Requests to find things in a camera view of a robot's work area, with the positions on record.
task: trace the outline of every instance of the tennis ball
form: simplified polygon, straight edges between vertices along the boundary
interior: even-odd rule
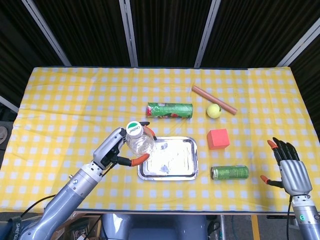
[[[217,119],[221,115],[221,107],[218,104],[211,104],[207,109],[206,113],[212,119]]]

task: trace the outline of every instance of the robotic arm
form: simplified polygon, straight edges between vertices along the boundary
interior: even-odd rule
[[[305,240],[320,240],[320,217],[314,202],[308,195],[312,190],[307,169],[300,161],[297,151],[290,143],[273,138],[268,144],[273,150],[279,166],[282,181],[272,181],[261,175],[261,179],[271,186],[284,188],[290,195],[290,203]]]
[[[148,124],[149,122],[141,122],[145,127]],[[74,176],[69,176],[69,182],[45,207],[42,218],[23,229],[19,239],[50,240],[55,230],[68,219],[101,181],[105,170],[109,171],[116,164],[137,166],[149,158],[149,154],[132,160],[118,156],[125,142],[126,130],[120,127],[114,130],[93,153],[92,162],[83,165]]]

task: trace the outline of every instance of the soda can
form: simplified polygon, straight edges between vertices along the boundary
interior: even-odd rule
[[[210,170],[213,180],[247,179],[249,169],[247,166],[213,166]]]
[[[158,103],[148,102],[146,116],[148,118],[191,118],[191,103]]]

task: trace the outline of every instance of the table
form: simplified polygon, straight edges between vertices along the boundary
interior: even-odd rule
[[[206,116],[210,102],[197,85],[238,109]],[[55,194],[117,127],[145,121],[147,102],[193,103],[191,119],[150,119],[157,136],[196,140],[199,174],[190,181],[144,181],[137,169],[116,166],[79,206],[83,211],[283,213],[289,196],[260,180],[280,180],[267,140],[292,143],[306,165],[320,206],[320,145],[288,67],[149,69],[37,67],[14,122],[0,171],[1,211],[24,211]],[[227,128],[230,146],[209,150],[206,135]],[[133,157],[127,146],[120,156]],[[246,165],[246,180],[213,181],[211,166]],[[47,204],[33,211],[43,212]]]

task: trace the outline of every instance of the silver tray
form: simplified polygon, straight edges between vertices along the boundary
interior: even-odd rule
[[[198,175],[197,144],[191,137],[157,137],[154,152],[139,165],[138,176],[143,180],[192,180]]]

